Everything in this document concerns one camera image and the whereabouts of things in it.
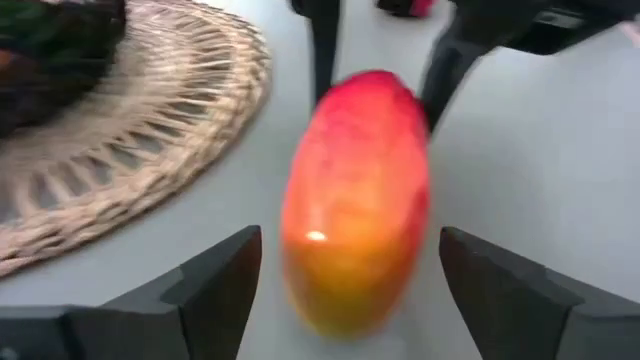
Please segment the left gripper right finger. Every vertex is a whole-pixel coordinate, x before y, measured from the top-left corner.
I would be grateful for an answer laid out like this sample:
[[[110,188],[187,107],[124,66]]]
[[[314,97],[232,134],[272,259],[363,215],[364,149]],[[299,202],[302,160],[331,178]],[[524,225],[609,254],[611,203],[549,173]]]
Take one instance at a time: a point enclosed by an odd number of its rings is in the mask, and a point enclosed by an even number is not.
[[[455,227],[439,258],[482,360],[640,360],[640,303]]]

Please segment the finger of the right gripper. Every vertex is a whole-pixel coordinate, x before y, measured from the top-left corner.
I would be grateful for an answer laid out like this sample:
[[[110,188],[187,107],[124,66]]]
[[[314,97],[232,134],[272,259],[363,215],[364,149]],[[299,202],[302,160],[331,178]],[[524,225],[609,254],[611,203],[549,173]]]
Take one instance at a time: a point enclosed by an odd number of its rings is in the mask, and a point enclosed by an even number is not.
[[[491,27],[489,17],[456,14],[434,43],[420,92],[430,132],[472,65],[496,47],[498,32]]]
[[[312,38],[314,99],[318,105],[332,86],[341,13],[341,0],[288,0],[307,19]]]

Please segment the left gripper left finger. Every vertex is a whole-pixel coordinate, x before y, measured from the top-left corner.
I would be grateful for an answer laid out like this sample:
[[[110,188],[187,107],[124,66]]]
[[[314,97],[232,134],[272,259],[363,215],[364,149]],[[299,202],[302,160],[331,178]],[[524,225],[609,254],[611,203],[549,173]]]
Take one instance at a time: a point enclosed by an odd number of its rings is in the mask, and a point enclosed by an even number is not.
[[[262,234],[249,225],[63,329],[71,360],[236,360],[256,295]]]

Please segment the watermelon slice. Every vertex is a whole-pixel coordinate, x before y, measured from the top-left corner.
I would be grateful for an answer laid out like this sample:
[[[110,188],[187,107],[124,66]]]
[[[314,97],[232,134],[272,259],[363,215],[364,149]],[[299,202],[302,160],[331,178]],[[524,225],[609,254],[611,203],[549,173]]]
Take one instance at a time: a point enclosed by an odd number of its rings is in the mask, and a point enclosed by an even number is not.
[[[437,0],[377,0],[376,6],[399,18],[425,18]]]

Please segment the red tomato toy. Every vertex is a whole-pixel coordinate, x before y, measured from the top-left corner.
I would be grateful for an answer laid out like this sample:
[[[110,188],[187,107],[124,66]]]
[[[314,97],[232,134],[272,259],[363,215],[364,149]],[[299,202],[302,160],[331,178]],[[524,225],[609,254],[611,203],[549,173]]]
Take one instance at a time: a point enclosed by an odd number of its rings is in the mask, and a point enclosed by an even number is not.
[[[422,105],[390,71],[353,74],[317,104],[280,233],[287,293],[318,334],[367,336],[401,302],[428,225],[428,142]]]

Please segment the round woven straw placemat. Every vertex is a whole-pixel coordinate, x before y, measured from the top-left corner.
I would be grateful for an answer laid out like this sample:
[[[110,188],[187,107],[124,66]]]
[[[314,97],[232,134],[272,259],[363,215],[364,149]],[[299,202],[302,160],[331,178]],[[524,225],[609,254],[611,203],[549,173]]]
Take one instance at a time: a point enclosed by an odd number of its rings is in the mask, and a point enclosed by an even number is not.
[[[96,87],[0,139],[0,279],[62,256],[179,192],[262,106],[259,27],[199,0],[127,0]]]

